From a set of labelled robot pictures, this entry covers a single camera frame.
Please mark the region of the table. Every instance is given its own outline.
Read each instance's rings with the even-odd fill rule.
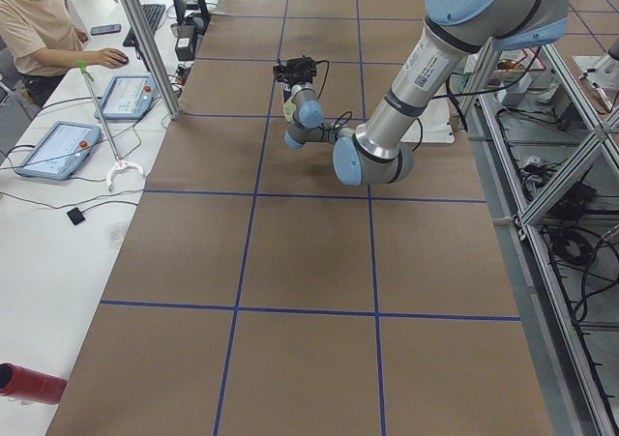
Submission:
[[[172,21],[165,16],[160,30],[155,34],[168,73],[174,73],[178,65],[174,53],[175,40],[168,30]],[[121,33],[92,37],[86,49],[118,47],[130,56],[130,62],[114,71],[104,67],[89,68],[95,77],[95,91],[99,94],[103,93],[109,79],[115,74],[145,72],[133,48],[121,46],[130,25],[120,5],[110,15],[102,15],[101,22],[95,24],[110,22],[122,23]],[[86,96],[88,91],[81,73],[79,70],[71,70],[48,104]],[[32,122],[18,144],[35,144],[59,120],[96,124],[93,113],[94,106],[90,101],[68,102],[46,109]],[[163,103],[156,103],[136,125],[135,132],[129,130],[117,137],[120,154],[125,155],[141,141],[141,146],[129,159],[141,164],[148,174],[162,144],[168,122]],[[110,124],[116,133],[129,125]],[[15,165],[23,157],[25,154],[12,154]],[[111,149],[105,143],[101,144],[75,175],[104,179],[113,162]],[[115,176],[114,191],[135,192],[118,197],[108,196],[79,207],[83,210],[109,200],[138,202],[143,186],[143,178],[135,170],[130,170]],[[0,170],[0,189],[55,206],[108,195],[105,182],[26,179],[6,169]],[[49,210],[7,196],[0,198],[0,226],[4,235],[0,242],[3,261],[0,269],[1,360],[64,378],[73,369],[134,213],[134,206],[108,204],[92,209],[86,213],[85,222],[73,226],[66,216],[70,208]],[[0,419],[6,434],[40,436],[45,433],[55,411],[56,406],[22,406],[8,399],[0,399]]]

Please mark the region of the brown paper mat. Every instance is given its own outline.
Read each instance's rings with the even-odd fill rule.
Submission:
[[[466,135],[371,200],[283,143],[278,55],[358,125],[422,0],[218,12],[48,434],[550,434]]]

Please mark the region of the keyboard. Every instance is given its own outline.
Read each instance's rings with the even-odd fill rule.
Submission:
[[[159,23],[162,21],[163,15],[165,14],[165,4],[142,4],[142,11],[144,11],[144,15],[146,15],[146,20],[148,21],[148,26],[151,27],[154,34],[159,27]],[[123,46],[135,46],[135,33],[132,28],[129,30],[127,37],[123,41]]]

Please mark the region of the person's hand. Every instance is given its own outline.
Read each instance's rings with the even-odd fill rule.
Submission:
[[[88,39],[90,38],[87,32],[84,32],[83,30],[80,30],[77,27],[75,27],[74,30],[75,30],[75,34],[77,35],[77,39],[80,40],[82,43],[86,43]]]
[[[122,67],[128,62],[129,57],[127,57],[127,54],[113,47],[107,47],[97,51],[97,64],[107,67],[108,69]]]

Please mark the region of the red cylinder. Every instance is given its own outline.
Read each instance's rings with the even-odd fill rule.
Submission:
[[[42,404],[57,404],[66,386],[67,380],[62,378],[12,363],[0,364],[0,395]]]

